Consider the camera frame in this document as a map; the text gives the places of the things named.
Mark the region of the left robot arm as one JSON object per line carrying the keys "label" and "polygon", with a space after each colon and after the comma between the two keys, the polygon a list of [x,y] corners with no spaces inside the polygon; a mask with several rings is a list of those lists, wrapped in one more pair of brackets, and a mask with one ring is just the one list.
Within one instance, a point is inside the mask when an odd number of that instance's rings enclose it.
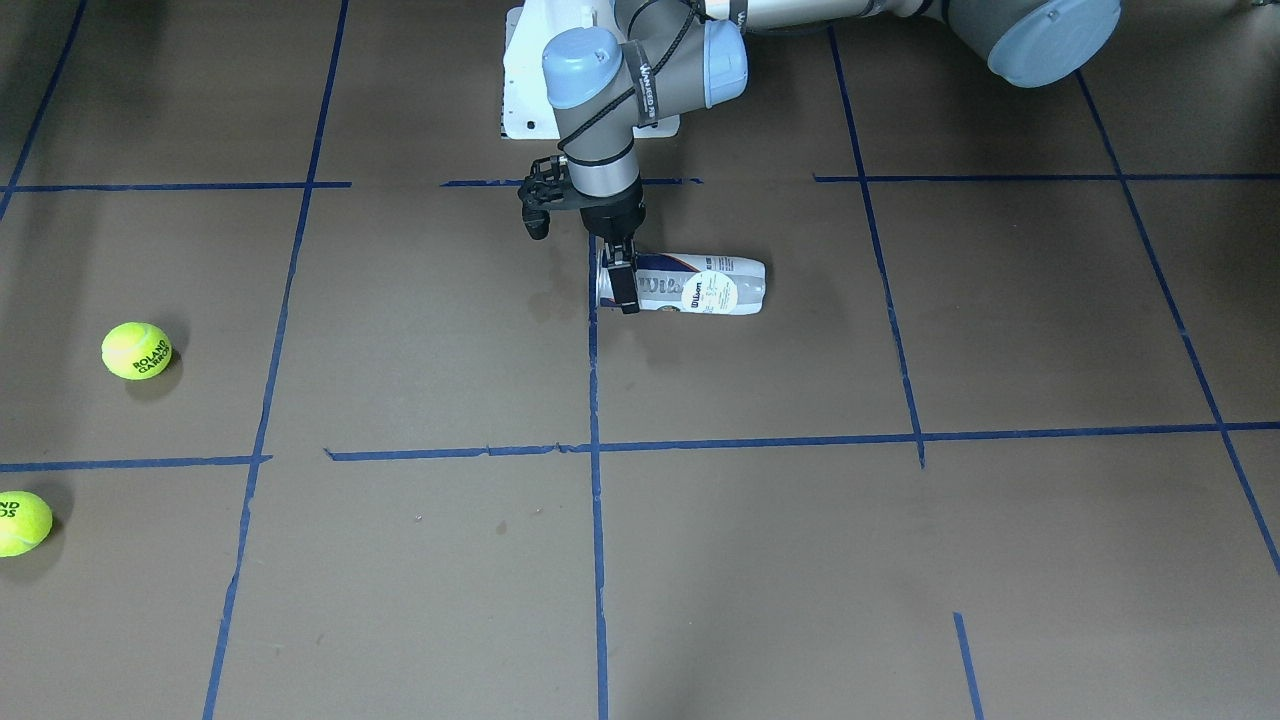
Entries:
{"label": "left robot arm", "polygon": [[745,37],[882,14],[947,26],[991,72],[1036,88],[1083,67],[1112,36],[1120,1],[613,1],[614,28],[564,29],[541,50],[557,152],[518,187],[531,238],[556,211],[600,242],[596,300],[626,314],[759,313],[765,268],[744,258],[639,252],[646,217],[635,131],[739,97]]}

